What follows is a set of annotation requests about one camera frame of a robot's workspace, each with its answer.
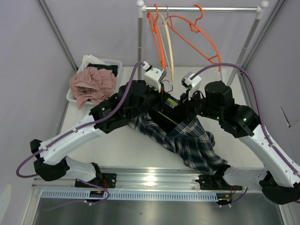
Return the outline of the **navy plaid skirt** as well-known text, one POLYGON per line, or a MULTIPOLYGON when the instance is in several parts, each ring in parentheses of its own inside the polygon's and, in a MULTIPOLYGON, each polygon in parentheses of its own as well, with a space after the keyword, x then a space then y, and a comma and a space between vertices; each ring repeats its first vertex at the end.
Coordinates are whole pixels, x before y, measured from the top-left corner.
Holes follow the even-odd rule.
POLYGON ((204 175, 214 175, 228 164, 214 151, 214 135, 206 131, 197 118, 184 120, 169 133, 155 123, 148 113, 142 113, 128 124, 132 129, 177 154, 186 167, 204 175))

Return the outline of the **pink garment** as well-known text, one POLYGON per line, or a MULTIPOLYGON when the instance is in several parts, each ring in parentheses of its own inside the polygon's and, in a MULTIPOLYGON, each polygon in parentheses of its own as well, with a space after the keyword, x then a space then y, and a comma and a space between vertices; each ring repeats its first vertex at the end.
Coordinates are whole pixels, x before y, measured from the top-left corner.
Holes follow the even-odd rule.
POLYGON ((94 105, 108 100, 114 93, 117 77, 112 70, 86 67, 69 80, 69 86, 77 108, 82 109, 88 101, 94 105))

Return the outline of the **green hanger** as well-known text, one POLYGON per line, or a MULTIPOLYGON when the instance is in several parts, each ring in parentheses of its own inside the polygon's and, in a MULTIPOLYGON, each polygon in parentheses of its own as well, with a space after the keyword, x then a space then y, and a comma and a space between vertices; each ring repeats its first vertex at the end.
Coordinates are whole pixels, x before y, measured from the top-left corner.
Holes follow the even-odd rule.
POLYGON ((179 123, 176 121, 176 114, 173 110, 178 106, 178 102, 165 91, 164 82, 166 82, 166 80, 159 82, 160 89, 157 116, 164 123, 177 126, 179 123))

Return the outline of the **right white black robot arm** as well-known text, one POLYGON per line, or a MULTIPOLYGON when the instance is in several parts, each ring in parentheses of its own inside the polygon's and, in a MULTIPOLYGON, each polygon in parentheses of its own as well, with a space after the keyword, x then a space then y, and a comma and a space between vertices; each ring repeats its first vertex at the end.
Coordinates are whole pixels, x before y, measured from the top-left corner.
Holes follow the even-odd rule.
POLYGON ((229 166, 214 177, 215 186, 225 189, 237 185, 261 191, 278 205, 298 203, 299 166, 271 138, 255 111, 236 104, 232 89, 222 81, 208 83, 204 96, 199 90, 200 82, 186 80, 181 83, 187 91, 180 100, 189 114, 218 121, 225 132, 251 149, 264 165, 259 170, 229 166))

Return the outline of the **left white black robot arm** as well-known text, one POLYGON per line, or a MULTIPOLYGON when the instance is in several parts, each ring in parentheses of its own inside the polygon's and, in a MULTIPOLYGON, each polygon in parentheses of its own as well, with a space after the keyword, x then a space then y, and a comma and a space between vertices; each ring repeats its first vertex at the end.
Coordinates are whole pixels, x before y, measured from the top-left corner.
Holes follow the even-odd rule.
POLYGON ((98 187, 102 181, 98 165, 74 160, 69 154, 95 138, 126 126, 140 114, 157 109, 166 97, 164 90, 155 90, 145 81, 132 81, 121 86, 118 93, 93 107, 65 133, 47 141, 30 143, 32 152, 40 151, 34 162, 36 174, 45 181, 68 177, 98 187))

